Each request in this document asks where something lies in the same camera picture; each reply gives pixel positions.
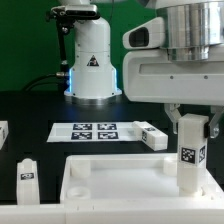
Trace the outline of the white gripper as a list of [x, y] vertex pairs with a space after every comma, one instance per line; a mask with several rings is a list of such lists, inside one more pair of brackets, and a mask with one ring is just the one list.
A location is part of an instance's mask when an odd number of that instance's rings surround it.
[[123, 61], [123, 85], [130, 101], [165, 103], [174, 134], [181, 118], [179, 104], [215, 105], [209, 134], [219, 135], [224, 115], [224, 49], [211, 49], [208, 60], [190, 62], [171, 62], [164, 50], [131, 51]]

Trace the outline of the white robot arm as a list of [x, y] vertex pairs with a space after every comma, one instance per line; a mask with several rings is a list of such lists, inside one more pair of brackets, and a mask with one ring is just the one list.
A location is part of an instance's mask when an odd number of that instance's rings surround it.
[[[110, 28], [97, 5], [124, 0], [59, 0], [60, 16], [75, 34], [75, 64], [66, 95], [81, 101], [113, 97]], [[156, 17], [126, 32], [124, 92], [129, 100], [162, 103], [173, 123], [181, 104], [209, 105], [208, 133], [224, 115], [224, 0], [137, 0]]]

